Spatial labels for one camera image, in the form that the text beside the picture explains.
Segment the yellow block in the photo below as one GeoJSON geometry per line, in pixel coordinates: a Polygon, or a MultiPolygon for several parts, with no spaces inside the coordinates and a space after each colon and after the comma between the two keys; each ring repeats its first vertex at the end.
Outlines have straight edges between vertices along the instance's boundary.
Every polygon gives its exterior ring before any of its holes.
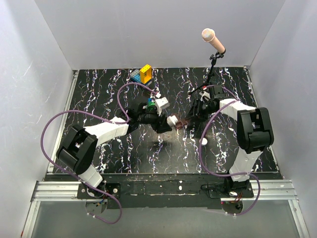
{"type": "Polygon", "coordinates": [[[146,84],[152,78],[152,67],[150,65],[145,65],[140,69],[141,82],[146,84]]]}

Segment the microphone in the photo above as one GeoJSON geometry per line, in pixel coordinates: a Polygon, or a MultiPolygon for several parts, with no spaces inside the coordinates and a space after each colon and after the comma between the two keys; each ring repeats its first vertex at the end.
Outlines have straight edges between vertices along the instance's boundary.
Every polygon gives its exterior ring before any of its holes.
{"type": "Polygon", "coordinates": [[[215,47],[219,53],[224,54],[226,52],[226,49],[214,34],[214,30],[206,28],[202,32],[202,37],[205,42],[209,42],[213,47],[215,47]]]}

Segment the white panel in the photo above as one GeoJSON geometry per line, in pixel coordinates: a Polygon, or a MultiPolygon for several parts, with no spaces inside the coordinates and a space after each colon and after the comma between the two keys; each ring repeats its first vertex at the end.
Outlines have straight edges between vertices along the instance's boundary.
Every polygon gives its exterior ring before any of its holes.
{"type": "Polygon", "coordinates": [[[270,113],[279,167],[292,179],[310,236],[317,237],[317,1],[287,0],[251,65],[270,113]]]}
{"type": "Polygon", "coordinates": [[[250,65],[285,0],[35,0],[72,69],[250,65]]]}
{"type": "MultiPolygon", "coordinates": [[[[0,237],[20,237],[48,165],[40,136],[62,111],[72,70],[33,0],[0,1],[0,237]]],[[[47,133],[52,152],[59,122],[47,133]]]]}

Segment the floor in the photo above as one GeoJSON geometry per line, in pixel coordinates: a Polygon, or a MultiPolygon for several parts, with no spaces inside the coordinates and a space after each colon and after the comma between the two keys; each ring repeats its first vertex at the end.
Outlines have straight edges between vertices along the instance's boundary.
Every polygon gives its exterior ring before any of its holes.
{"type": "MultiPolygon", "coordinates": [[[[170,102],[164,113],[177,113],[183,118],[189,111],[193,97],[188,92],[201,85],[208,68],[157,68],[153,70],[152,87],[170,102]]],[[[80,70],[70,109],[83,110],[111,119],[120,112],[117,105],[118,89],[129,81],[131,69],[80,70]]],[[[256,106],[251,85],[242,67],[215,68],[214,83],[230,89],[241,101],[256,106]]],[[[121,93],[125,107],[137,107],[146,102],[148,92],[129,86],[121,93]]],[[[71,114],[66,120],[65,133],[72,124],[90,126],[100,123],[82,114],[71,114]]],[[[198,161],[198,141],[206,123],[156,134],[149,125],[141,125],[130,135],[113,139],[96,149],[93,164],[100,173],[203,173],[198,161]]],[[[203,148],[203,160],[210,170],[225,173],[232,166],[238,144],[236,122],[219,116],[212,124],[203,148]]],[[[257,160],[254,172],[276,172],[270,149],[257,160]]]]}

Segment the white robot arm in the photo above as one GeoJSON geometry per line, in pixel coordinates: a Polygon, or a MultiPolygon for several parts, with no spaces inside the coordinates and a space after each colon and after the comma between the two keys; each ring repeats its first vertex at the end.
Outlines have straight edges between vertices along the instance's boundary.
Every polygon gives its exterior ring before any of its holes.
{"type": "Polygon", "coordinates": [[[176,116],[166,117],[162,110],[169,106],[166,98],[149,99],[147,103],[141,103],[137,110],[128,109],[130,121],[125,122],[126,117],[114,117],[110,122],[103,122],[94,126],[81,127],[73,125],[62,141],[56,157],[72,169],[78,177],[93,187],[98,187],[102,176],[92,165],[93,156],[97,146],[119,136],[124,136],[136,130],[139,124],[150,124],[156,133],[171,131],[178,123],[176,116]]]}
{"type": "MultiPolygon", "coordinates": [[[[273,141],[271,122],[266,108],[247,106],[235,99],[228,98],[221,85],[203,86],[200,99],[195,99],[186,120],[203,122],[211,113],[235,101],[221,113],[237,121],[237,139],[239,151],[229,173],[250,173],[264,149],[273,141]]],[[[249,175],[233,175],[232,182],[245,182],[249,175]]]]}

